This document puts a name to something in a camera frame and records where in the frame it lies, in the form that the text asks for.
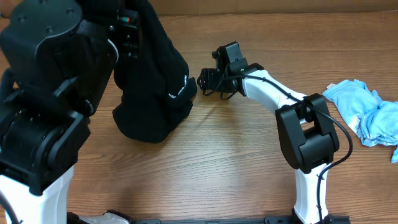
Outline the black t-shirt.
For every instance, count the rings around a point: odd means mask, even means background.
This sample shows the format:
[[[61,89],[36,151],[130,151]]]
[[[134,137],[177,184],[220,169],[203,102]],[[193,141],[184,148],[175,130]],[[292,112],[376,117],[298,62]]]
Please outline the black t-shirt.
[[[126,7],[141,17],[142,45],[137,59],[121,58],[114,69],[123,95],[113,118],[126,137],[159,143],[190,114],[197,86],[150,2],[126,1]]]

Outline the light blue t-shirt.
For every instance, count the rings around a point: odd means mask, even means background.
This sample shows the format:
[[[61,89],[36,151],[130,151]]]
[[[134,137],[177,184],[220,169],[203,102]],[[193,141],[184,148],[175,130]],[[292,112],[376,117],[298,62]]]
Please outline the light blue t-shirt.
[[[382,100],[360,80],[331,83],[323,96],[334,103],[344,122],[362,145],[397,147],[397,102]]]

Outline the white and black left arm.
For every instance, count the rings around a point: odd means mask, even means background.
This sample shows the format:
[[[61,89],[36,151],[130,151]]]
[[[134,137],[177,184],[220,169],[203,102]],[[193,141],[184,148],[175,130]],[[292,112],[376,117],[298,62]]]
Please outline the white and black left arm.
[[[137,58],[124,1],[22,1],[1,32],[1,206],[8,223],[66,223],[78,152],[116,65]]]

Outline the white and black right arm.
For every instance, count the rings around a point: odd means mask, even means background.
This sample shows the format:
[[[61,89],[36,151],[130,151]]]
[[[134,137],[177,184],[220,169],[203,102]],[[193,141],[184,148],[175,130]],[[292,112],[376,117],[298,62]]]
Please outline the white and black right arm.
[[[340,142],[322,96],[297,93],[256,63],[204,68],[198,85],[204,95],[240,93],[275,115],[280,149],[295,171],[296,199],[291,216],[266,218],[267,223],[340,222],[326,207],[327,175]]]

